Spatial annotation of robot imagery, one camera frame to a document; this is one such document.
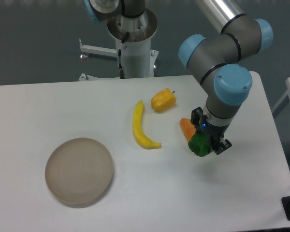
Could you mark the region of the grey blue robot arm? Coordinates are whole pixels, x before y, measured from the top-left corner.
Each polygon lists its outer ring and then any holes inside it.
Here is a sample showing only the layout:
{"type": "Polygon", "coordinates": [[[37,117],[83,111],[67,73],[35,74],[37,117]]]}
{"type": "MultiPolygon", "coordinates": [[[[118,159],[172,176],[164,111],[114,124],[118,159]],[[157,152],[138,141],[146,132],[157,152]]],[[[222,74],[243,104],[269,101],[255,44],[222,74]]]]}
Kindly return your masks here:
{"type": "MultiPolygon", "coordinates": [[[[231,147],[224,133],[252,87],[250,72],[238,62],[270,47],[273,30],[263,19],[250,19],[232,0],[200,0],[197,4],[219,36],[207,40],[192,35],[183,41],[178,56],[208,96],[205,106],[191,113],[195,133],[188,141],[190,150],[203,157],[231,147]]],[[[93,21],[107,21],[116,42],[119,77],[149,77],[153,73],[151,38],[158,22],[145,2],[87,0],[85,6],[93,21]]]]}

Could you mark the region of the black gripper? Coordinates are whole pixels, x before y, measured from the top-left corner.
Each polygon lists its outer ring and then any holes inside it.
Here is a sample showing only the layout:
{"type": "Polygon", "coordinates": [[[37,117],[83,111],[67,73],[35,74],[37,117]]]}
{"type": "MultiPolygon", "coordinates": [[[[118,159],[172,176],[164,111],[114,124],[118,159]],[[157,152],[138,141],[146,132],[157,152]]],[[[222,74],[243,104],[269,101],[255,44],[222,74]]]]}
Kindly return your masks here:
{"type": "Polygon", "coordinates": [[[212,114],[204,115],[203,109],[197,107],[191,111],[191,124],[200,128],[198,133],[202,145],[213,145],[216,155],[232,147],[232,143],[224,138],[224,133],[229,127],[232,118],[222,119],[212,114]]]}

